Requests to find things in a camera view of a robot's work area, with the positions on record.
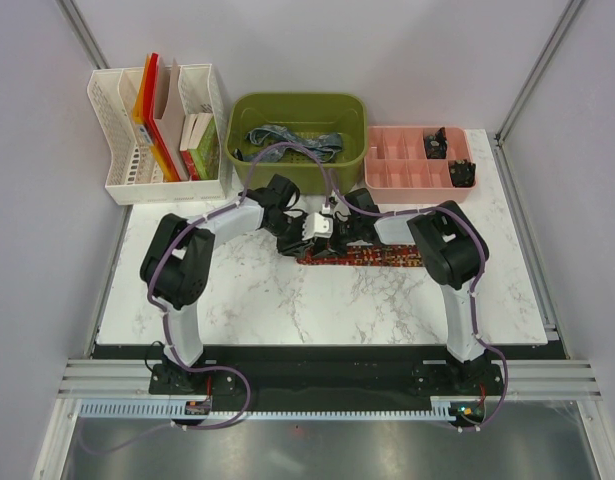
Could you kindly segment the red patterned tie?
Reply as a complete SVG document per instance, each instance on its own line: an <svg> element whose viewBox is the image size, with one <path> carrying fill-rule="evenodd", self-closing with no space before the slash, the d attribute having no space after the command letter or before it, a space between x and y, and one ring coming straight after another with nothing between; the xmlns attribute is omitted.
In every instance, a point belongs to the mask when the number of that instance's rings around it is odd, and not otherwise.
<svg viewBox="0 0 615 480"><path fill-rule="evenodd" d="M308 266L423 267L422 257L415 245L349 246L343 255L331 252L314 254L311 250L308 250L296 262Z"/></svg>

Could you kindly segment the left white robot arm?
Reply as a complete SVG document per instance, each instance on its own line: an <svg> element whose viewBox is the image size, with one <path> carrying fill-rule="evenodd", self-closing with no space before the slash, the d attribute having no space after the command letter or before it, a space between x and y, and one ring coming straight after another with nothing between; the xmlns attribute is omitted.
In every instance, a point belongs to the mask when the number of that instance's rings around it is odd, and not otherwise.
<svg viewBox="0 0 615 480"><path fill-rule="evenodd" d="M246 190L234 201L195 219L165 215L140 267L148 301L163 312L165 355L176 363L172 382L195 393L206 382L197 302L204 292L214 251L242 235L263 229L276 238L279 254L300 258L307 213L294 210L300 190L289 179L272 177L265 187Z"/></svg>

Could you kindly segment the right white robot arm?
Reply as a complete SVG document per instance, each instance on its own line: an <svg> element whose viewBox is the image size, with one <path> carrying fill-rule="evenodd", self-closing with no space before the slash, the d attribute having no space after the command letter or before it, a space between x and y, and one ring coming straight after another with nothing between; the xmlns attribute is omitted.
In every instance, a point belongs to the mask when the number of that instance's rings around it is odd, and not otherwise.
<svg viewBox="0 0 615 480"><path fill-rule="evenodd" d="M460 205L439 205L391 212L375 212L337 199L360 216L373 218L374 231L385 245L413 245L429 277L441 288L448 336L446 348L456 362L445 368L445 381L454 392L470 392L481 381L473 362L487 349L477 323L476 287L485 271L489 249Z"/></svg>

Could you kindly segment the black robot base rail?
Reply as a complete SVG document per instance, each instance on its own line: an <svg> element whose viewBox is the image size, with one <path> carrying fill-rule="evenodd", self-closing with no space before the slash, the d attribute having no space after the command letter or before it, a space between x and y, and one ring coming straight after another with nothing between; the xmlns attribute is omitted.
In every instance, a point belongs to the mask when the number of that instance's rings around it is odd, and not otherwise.
<svg viewBox="0 0 615 480"><path fill-rule="evenodd" d="M419 410L434 396L500 395L496 360L487 352L461 364L440 346L213 345L194 373L168 359L156 363L149 391L207 394L228 411Z"/></svg>

